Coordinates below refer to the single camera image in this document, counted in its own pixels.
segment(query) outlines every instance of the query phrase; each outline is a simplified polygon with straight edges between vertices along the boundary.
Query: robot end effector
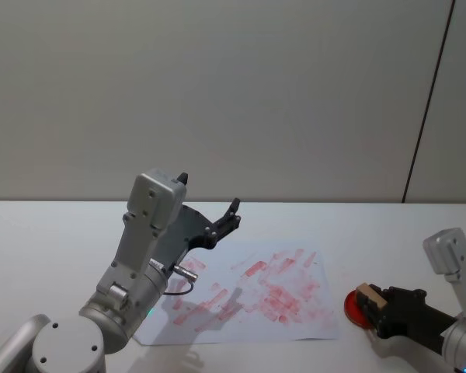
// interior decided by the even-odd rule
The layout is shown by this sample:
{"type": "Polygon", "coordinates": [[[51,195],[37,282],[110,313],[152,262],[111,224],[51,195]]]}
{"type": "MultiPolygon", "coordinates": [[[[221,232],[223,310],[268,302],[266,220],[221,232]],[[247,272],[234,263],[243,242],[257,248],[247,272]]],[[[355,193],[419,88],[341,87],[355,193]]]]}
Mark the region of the robot end effector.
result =
{"type": "Polygon", "coordinates": [[[239,227],[238,199],[216,222],[183,205],[187,179],[185,173],[174,179],[153,169],[134,182],[116,255],[79,312],[102,330],[106,354],[126,346],[173,272],[194,281],[179,265],[191,249],[213,249],[239,227]]]}
{"type": "Polygon", "coordinates": [[[443,230],[426,239],[423,248],[435,273],[452,285],[462,309],[458,317],[428,306],[421,289],[366,285],[357,289],[356,303],[380,338],[407,336],[456,371],[466,371],[466,237],[460,228],[443,230]]]}

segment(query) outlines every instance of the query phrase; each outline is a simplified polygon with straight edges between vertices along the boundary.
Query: white table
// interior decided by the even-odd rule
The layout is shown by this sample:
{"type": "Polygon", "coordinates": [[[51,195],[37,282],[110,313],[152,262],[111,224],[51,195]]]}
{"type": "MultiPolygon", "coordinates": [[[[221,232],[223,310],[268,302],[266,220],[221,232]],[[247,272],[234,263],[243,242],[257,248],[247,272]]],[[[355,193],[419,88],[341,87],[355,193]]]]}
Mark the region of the white table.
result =
{"type": "MultiPolygon", "coordinates": [[[[228,206],[189,205],[211,220],[228,206]]],[[[0,333],[37,313],[77,314],[116,252],[125,211],[121,202],[0,202],[0,333]]],[[[451,371],[405,339],[371,343],[344,316],[343,299],[366,281],[423,288],[430,305],[459,312],[450,285],[433,273],[421,244],[443,228],[460,226],[466,233],[466,205],[244,203],[240,215],[240,229],[228,239],[315,241],[341,337],[191,347],[141,347],[132,340],[107,357],[108,372],[451,371]]]]}

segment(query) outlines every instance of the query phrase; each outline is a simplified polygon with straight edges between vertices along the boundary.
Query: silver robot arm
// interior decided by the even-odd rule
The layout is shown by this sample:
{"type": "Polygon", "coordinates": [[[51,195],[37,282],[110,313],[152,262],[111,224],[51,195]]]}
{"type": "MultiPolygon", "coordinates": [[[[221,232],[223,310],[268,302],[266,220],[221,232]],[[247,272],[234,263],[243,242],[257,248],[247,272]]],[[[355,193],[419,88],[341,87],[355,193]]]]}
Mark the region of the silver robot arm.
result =
{"type": "Polygon", "coordinates": [[[185,195],[184,183],[156,169],[134,182],[116,256],[79,313],[102,330],[106,354],[126,346],[167,287],[165,274],[151,258],[185,195]]]}
{"type": "Polygon", "coordinates": [[[446,229],[429,237],[423,248],[436,274],[443,274],[457,296],[462,315],[446,332],[444,360],[466,373],[466,236],[460,228],[446,229]]]}
{"type": "Polygon", "coordinates": [[[37,315],[0,342],[0,373],[105,373],[105,354],[122,350],[195,247],[213,249],[240,222],[235,199],[216,222],[183,205],[187,175],[158,169],[139,175],[123,216],[116,255],[79,312],[51,321],[37,315]]]}

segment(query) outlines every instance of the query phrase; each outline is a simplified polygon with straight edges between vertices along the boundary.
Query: red object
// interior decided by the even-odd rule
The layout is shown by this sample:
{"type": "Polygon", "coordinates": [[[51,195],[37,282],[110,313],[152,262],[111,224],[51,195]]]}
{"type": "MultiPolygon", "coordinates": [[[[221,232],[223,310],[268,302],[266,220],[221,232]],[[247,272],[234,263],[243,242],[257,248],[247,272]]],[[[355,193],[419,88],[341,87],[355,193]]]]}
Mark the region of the red object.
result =
{"type": "Polygon", "coordinates": [[[345,298],[343,310],[347,319],[363,329],[373,329],[373,326],[366,320],[363,312],[356,302],[356,291],[352,290],[345,298]]]}

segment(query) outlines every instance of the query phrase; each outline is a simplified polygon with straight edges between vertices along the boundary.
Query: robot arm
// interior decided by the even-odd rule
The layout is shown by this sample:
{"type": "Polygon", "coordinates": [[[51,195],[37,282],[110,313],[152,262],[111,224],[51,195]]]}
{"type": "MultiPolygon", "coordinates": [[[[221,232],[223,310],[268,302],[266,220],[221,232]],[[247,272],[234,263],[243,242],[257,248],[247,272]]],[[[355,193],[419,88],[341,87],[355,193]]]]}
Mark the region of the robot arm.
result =
{"type": "Polygon", "coordinates": [[[436,274],[452,285],[466,318],[466,236],[460,228],[446,229],[423,242],[436,274]]]}
{"type": "Polygon", "coordinates": [[[0,373],[105,373],[105,354],[122,350],[172,273],[191,284],[197,276],[180,266],[193,248],[213,249],[239,227],[235,199],[216,222],[183,205],[188,176],[158,169],[139,175],[123,216],[113,261],[79,315],[50,321],[37,315],[0,343],[0,373]]]}
{"type": "Polygon", "coordinates": [[[459,228],[443,230],[426,239],[423,248],[435,273],[452,284],[460,316],[429,307],[421,289],[381,290],[371,285],[370,290],[356,292],[356,303],[380,338],[407,336],[442,355],[455,371],[466,372],[466,237],[459,228]],[[381,305],[372,299],[376,296],[381,305]]]}

